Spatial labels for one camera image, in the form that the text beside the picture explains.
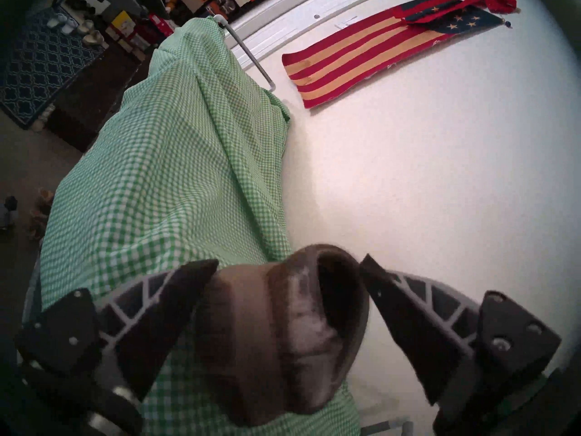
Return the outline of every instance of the red ribbon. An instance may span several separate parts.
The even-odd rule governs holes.
[[[419,3],[418,5],[412,7],[411,9],[402,10],[402,8],[397,9],[393,16],[395,18],[404,19],[418,12],[422,12],[426,9],[431,9],[433,7],[438,7],[440,4],[444,4],[453,0],[428,0]],[[447,13],[453,12],[463,7],[475,5],[479,7],[487,7],[493,13],[511,13],[517,8],[517,0],[463,0],[460,3],[442,9],[438,12],[431,13],[422,18],[414,20],[408,23],[427,23],[435,20]]]

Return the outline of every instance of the bolt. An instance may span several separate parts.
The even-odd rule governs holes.
[[[502,303],[504,301],[504,296],[496,293],[488,294],[490,298],[492,298],[497,303]]]
[[[510,342],[503,337],[495,337],[492,339],[492,345],[496,347],[499,352],[508,352],[511,348]]]
[[[530,331],[530,332],[534,332],[534,333],[539,334],[539,335],[543,333],[542,326],[539,325],[538,323],[535,323],[535,322],[529,324],[529,326],[526,327],[526,330]]]

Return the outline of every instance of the carpet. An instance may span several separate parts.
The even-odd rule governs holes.
[[[70,16],[64,9],[59,12]],[[0,65],[0,108],[22,129],[28,129],[55,95],[104,50],[86,47],[76,31],[65,35],[50,29],[52,8],[32,15]]]

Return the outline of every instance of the green checkered cloth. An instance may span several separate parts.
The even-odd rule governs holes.
[[[192,260],[217,258],[224,267],[287,257],[288,122],[286,107],[242,71],[214,21],[179,28],[56,191],[41,254],[44,307],[78,287],[96,299]],[[145,434],[359,434],[346,385],[312,416],[237,428],[207,390],[193,339],[190,324],[144,401]]]

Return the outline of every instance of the gray carpet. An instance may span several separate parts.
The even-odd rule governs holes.
[[[0,200],[14,195],[19,212],[12,231],[0,230],[0,336],[11,339],[38,253],[38,243],[28,240],[29,211],[38,188],[56,190],[81,152],[47,130],[22,130],[3,112],[0,129]]]

